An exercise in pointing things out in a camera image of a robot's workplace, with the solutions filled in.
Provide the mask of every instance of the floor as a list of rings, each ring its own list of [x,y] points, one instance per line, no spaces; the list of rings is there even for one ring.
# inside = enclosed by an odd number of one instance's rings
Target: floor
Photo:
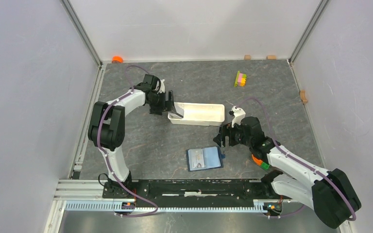
[[[112,100],[125,93],[129,84],[124,69],[129,64],[108,64],[99,101]],[[267,107],[271,123],[287,149],[309,162],[322,166],[297,85],[285,60],[199,61],[139,63],[174,91],[176,102],[225,105],[225,122],[231,107],[249,96],[256,96]],[[244,87],[234,87],[237,71],[247,74]],[[134,83],[144,72],[128,72]],[[265,116],[255,102],[242,105],[247,116],[258,117],[269,135]],[[122,149],[134,179],[261,178],[265,171],[251,159],[247,147],[226,147],[224,167],[188,172],[186,150],[215,146],[218,133],[214,126],[173,125],[163,116],[149,115],[149,107],[139,107],[126,118]],[[80,179],[96,179],[107,172],[103,158],[92,142],[88,143]]]
[[[291,213],[299,204],[284,205]],[[258,213],[160,213],[148,217],[120,218],[111,212],[66,211],[60,233],[337,233],[325,226],[313,210],[305,208],[295,216],[267,220]]]

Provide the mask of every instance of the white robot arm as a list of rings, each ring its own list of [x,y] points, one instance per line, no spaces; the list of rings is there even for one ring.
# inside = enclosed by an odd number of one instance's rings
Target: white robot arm
[[[241,108],[233,107],[230,115],[234,116],[232,123],[220,127],[214,142],[220,147],[225,146],[227,136],[229,146],[246,145],[256,159],[280,169],[261,179],[267,194],[283,195],[299,201],[313,209],[321,221],[333,228],[349,219],[351,209],[355,212],[361,208],[361,202],[344,172],[339,169],[329,171],[291,153],[279,142],[265,136],[258,118],[245,117]]]
[[[103,123],[100,135],[100,144],[102,148],[98,150],[102,153],[105,163],[108,166],[108,177],[116,181],[112,174],[117,176],[119,181],[125,182],[130,171],[125,164],[122,154],[122,142],[125,137],[125,117],[135,108],[150,105],[150,113],[162,115],[163,112],[173,112],[178,117],[183,117],[175,112],[172,91],[165,92],[164,80],[156,76],[146,74],[144,81],[134,89],[130,89],[124,95],[108,102],[97,102],[92,111],[91,122],[88,130],[88,137],[98,147],[97,135],[101,120],[110,119],[110,123]],[[101,119],[104,111],[110,107],[106,119]]]

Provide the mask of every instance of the green block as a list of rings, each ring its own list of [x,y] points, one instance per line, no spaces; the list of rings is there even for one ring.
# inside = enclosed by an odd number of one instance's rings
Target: green block
[[[264,170],[268,170],[268,168],[270,168],[270,165],[267,164],[267,163],[262,162],[261,163],[261,168],[264,169]]]

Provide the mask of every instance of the blue booklet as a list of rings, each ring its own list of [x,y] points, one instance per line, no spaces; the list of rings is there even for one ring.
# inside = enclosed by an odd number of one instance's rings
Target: blue booklet
[[[224,155],[219,147],[207,147],[202,149],[189,149],[186,151],[186,163],[188,171],[207,170],[224,167],[222,163]]]

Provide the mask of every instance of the orange object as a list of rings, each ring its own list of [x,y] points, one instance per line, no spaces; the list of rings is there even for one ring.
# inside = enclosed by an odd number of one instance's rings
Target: orange object
[[[252,160],[258,165],[261,166],[262,160],[255,158],[253,154],[251,154]]]
[[[303,104],[308,103],[308,100],[305,97],[305,90],[300,91],[300,98],[301,98],[301,101],[302,101]]]
[[[267,60],[276,60],[276,56],[275,55],[268,55]]]
[[[112,58],[112,63],[122,63],[122,62],[123,62],[122,57],[115,56]]]

